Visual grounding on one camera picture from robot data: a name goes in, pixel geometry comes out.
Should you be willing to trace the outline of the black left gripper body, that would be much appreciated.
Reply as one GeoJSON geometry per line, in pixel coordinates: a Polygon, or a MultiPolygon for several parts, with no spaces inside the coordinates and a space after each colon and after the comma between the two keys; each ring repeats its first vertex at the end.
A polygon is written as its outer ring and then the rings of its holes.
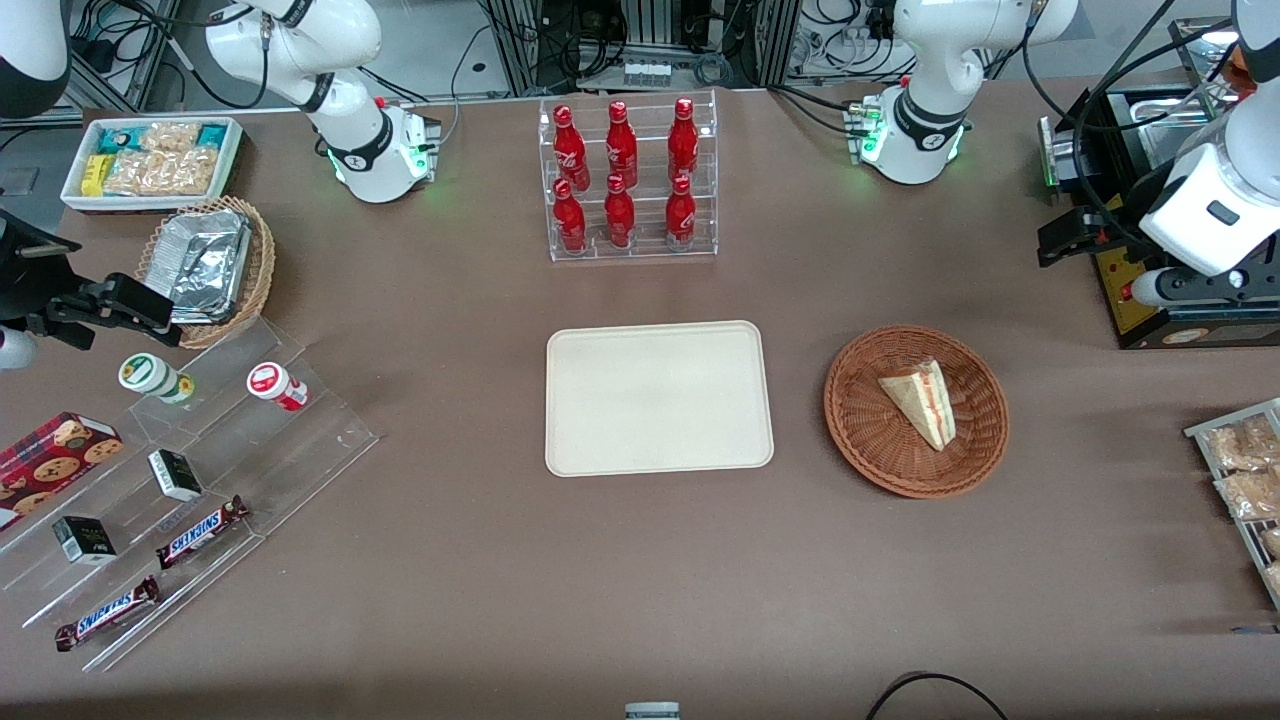
{"type": "Polygon", "coordinates": [[[1125,259],[1132,264],[1147,263],[1153,256],[1153,243],[1132,222],[1132,214],[1125,208],[1124,197],[1114,195],[1105,204],[1110,213],[1110,220],[1098,229],[1094,237],[1094,249],[1123,250],[1125,259]]]}

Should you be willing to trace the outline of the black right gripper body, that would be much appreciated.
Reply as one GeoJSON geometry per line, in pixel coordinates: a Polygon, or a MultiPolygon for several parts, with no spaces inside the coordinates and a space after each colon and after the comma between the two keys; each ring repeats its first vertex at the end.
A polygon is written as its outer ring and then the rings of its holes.
{"type": "Polygon", "coordinates": [[[50,300],[76,293],[83,281],[69,263],[79,243],[65,241],[1,211],[1,320],[20,323],[50,300]]]}

